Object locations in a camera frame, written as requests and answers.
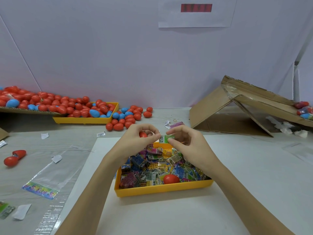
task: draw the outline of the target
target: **yellow tray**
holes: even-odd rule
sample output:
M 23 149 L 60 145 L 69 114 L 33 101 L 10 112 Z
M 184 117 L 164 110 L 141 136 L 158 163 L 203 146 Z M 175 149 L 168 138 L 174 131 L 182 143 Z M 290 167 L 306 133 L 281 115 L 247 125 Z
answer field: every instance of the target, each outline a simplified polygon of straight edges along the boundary
M 107 104 L 115 105 L 113 113 L 118 111 L 118 102 L 107 102 Z M 107 124 L 112 121 L 112 115 L 110 118 L 75 118 L 66 117 L 64 115 L 54 115 L 53 119 L 57 124 Z
M 138 196 L 138 195 L 168 192 L 168 191 L 174 191 L 174 190 L 203 188 L 203 187 L 208 187 L 213 184 L 213 180 L 199 180 L 199 181 L 181 182 L 181 183 L 174 183 L 174 184 L 167 184 L 167 185 L 119 189 L 121 174 L 122 174 L 122 171 L 121 171 L 121 168 L 119 168 L 119 170 L 116 173 L 116 180 L 115 180 L 115 186 L 114 186 L 114 190 L 115 190 L 117 197 Z

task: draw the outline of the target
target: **cardboard box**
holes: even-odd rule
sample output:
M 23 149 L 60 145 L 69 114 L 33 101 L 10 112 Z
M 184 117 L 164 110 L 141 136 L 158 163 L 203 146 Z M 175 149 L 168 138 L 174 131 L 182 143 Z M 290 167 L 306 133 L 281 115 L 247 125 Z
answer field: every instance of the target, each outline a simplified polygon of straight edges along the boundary
M 234 102 L 242 113 L 218 113 L 231 102 Z M 288 122 L 313 127 L 313 121 L 296 114 L 297 109 L 293 104 L 292 100 L 225 75 L 219 87 L 190 109 L 190 125 L 203 131 L 272 136 L 245 107 L 247 105 Z
M 49 111 L 37 111 L 37 110 L 26 110 L 26 109 L 18 109 L 12 107 L 0 106 L 0 113 L 18 113 L 18 114 L 38 114 L 38 115 L 60 115 L 57 112 L 49 112 Z M 0 128 L 0 140 L 9 136 L 9 133 Z

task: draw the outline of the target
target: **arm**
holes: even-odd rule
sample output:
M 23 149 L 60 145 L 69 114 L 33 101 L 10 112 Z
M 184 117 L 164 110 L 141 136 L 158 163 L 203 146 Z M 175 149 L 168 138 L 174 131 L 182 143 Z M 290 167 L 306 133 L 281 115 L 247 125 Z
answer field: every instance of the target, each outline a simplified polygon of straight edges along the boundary
M 139 137 L 139 132 L 142 131 L 148 135 L 147 138 Z M 131 125 L 105 155 L 55 235 L 94 235 L 115 172 L 127 161 L 128 157 L 135 155 L 160 137 L 159 131 L 150 124 Z
M 168 142 L 179 150 L 187 161 L 217 183 L 250 234 L 294 234 L 254 198 L 219 161 L 199 131 L 182 125 L 170 129 L 167 134 L 175 135 L 175 139 L 168 139 Z

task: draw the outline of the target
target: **paper sign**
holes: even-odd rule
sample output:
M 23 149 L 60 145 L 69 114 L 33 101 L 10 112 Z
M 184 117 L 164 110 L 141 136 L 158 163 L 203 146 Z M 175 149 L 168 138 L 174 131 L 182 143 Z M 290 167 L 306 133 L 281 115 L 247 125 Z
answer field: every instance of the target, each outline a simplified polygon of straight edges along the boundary
M 101 136 L 104 136 L 104 135 L 105 135 L 105 132 L 97 133 L 97 138 L 101 137 Z
M 61 155 L 56 155 L 56 156 L 52 157 L 51 160 L 54 163 L 60 162 L 62 160 L 62 156 Z
M 230 27 L 237 0 L 159 0 L 159 28 Z
M 32 204 L 20 205 L 18 207 L 18 209 L 16 210 L 16 212 L 14 214 L 12 214 L 12 217 L 14 217 L 15 219 L 18 219 L 18 220 L 23 220 L 31 205 Z
M 41 134 L 41 139 L 45 139 L 45 138 L 48 138 L 48 137 L 49 137 L 48 133 L 42 133 Z
M 7 144 L 7 143 L 6 143 L 4 140 L 0 141 L 0 148 L 1 148 L 2 146 L 6 145 L 6 144 Z

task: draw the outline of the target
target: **green packet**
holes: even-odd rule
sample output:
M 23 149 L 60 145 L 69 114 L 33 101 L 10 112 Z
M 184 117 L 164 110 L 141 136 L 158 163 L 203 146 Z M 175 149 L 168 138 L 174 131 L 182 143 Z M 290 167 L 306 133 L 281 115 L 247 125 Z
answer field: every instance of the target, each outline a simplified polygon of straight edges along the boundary
M 175 138 L 174 135 L 162 135 L 161 138 L 159 139 L 159 143 L 169 143 L 167 140 L 169 138 Z
M 14 206 L 9 205 L 6 202 L 0 201 L 0 218 L 5 219 L 15 209 Z

